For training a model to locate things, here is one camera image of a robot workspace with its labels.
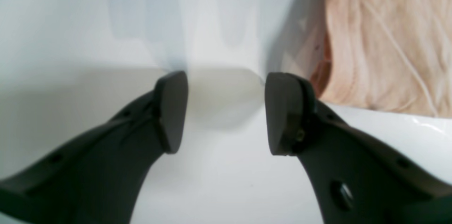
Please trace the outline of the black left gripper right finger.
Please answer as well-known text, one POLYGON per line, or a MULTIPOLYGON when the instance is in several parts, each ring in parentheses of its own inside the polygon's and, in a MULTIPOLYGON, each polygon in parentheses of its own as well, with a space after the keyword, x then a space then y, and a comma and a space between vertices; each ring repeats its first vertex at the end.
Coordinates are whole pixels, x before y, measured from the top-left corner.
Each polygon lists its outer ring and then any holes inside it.
POLYGON ((265 80, 268 145, 301 162, 325 224, 450 224, 451 185, 353 128, 315 97, 305 78, 265 80))

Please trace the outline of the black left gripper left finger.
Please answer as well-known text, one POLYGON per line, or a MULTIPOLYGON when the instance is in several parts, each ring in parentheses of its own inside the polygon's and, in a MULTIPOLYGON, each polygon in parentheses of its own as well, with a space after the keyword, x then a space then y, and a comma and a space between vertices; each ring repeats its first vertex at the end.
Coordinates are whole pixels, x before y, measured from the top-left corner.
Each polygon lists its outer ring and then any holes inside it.
POLYGON ((104 124, 1 180, 1 212, 31 224, 128 224, 152 164, 181 145, 188 103, 184 71, 104 124))

